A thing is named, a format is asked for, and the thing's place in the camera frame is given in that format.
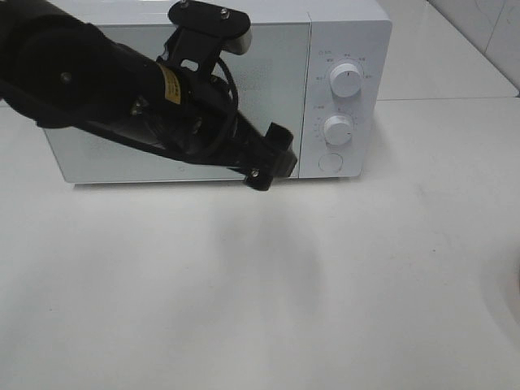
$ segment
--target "screw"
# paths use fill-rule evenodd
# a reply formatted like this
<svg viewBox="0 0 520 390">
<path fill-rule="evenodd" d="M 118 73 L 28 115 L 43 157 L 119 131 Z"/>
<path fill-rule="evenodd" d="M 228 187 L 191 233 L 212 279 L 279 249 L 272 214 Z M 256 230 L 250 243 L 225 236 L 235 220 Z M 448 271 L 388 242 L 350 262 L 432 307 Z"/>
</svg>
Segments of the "screw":
<svg viewBox="0 0 520 390">
<path fill-rule="evenodd" d="M 130 110 L 131 116 L 138 116 L 143 113 L 141 102 L 136 101 L 133 103 L 132 109 Z"/>
<path fill-rule="evenodd" d="M 59 75 L 59 79 L 64 84 L 70 84 L 72 81 L 72 75 L 68 71 L 65 71 L 61 75 Z"/>
<path fill-rule="evenodd" d="M 224 20 L 229 19 L 229 10 L 227 8 L 220 10 L 220 18 Z"/>
</svg>

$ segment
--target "white tile wall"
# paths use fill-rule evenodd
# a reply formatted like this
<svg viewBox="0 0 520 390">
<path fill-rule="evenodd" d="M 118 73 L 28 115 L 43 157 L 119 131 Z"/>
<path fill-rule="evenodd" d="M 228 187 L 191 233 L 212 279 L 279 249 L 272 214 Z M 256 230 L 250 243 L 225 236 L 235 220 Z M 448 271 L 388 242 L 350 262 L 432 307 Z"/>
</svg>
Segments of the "white tile wall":
<svg viewBox="0 0 520 390">
<path fill-rule="evenodd" d="M 505 0 L 430 0 L 482 53 Z"/>
<path fill-rule="evenodd" d="M 513 97 L 518 91 L 426 0 L 379 0 L 393 22 L 379 100 Z"/>
<path fill-rule="evenodd" d="M 486 56 L 517 87 L 520 86 L 520 0 L 507 0 Z"/>
</svg>

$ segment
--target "yellow label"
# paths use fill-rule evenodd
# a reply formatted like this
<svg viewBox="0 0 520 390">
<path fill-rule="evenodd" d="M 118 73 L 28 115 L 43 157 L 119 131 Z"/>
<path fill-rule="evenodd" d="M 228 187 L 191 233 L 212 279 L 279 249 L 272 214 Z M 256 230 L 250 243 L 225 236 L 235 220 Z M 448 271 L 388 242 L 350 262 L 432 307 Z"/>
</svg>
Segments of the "yellow label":
<svg viewBox="0 0 520 390">
<path fill-rule="evenodd" d="M 164 98 L 172 103 L 180 104 L 180 82 L 176 74 L 158 63 L 164 76 Z"/>
</svg>

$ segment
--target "white knob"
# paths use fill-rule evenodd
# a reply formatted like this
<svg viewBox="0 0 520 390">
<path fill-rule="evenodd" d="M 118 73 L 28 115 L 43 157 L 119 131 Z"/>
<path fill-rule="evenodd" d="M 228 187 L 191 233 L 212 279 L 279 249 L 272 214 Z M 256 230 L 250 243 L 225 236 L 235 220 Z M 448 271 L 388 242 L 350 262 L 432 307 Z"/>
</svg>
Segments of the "white knob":
<svg viewBox="0 0 520 390">
<path fill-rule="evenodd" d="M 354 63 L 342 63 L 332 69 L 330 75 L 332 92 L 340 98 L 355 95 L 361 89 L 362 72 Z"/>
<path fill-rule="evenodd" d="M 352 138 L 354 123 L 349 116 L 334 115 L 325 121 L 323 135 L 330 145 L 343 145 Z"/>
</svg>

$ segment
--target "wall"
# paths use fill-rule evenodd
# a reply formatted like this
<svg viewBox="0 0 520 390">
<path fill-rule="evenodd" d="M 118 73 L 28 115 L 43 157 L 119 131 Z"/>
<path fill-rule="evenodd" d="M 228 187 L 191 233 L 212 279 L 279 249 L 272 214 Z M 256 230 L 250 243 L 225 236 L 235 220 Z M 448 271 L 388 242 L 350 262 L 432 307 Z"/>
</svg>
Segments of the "wall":
<svg viewBox="0 0 520 390">
<path fill-rule="evenodd" d="M 520 88 L 520 0 L 430 0 Z"/>
</svg>

